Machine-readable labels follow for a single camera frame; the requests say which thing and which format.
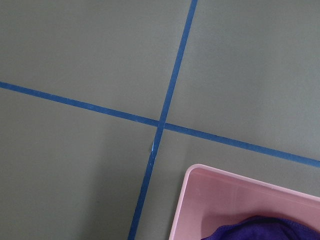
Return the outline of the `purple cloth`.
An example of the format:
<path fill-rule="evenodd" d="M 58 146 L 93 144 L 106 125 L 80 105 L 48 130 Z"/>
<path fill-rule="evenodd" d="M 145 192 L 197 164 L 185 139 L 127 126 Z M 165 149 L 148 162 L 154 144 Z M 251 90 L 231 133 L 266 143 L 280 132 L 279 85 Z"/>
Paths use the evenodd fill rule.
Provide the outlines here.
<path fill-rule="evenodd" d="M 218 227 L 206 240 L 318 240 L 320 233 L 286 218 L 254 216 Z"/>

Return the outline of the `pink plastic bin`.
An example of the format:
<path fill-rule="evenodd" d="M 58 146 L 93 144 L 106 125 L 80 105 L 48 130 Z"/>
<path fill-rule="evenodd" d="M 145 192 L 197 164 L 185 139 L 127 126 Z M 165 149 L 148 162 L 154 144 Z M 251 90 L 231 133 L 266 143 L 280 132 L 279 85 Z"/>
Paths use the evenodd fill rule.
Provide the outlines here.
<path fill-rule="evenodd" d="M 290 219 L 319 231 L 320 199 L 194 164 L 185 172 L 169 239 L 201 240 L 221 226 L 254 216 Z"/>

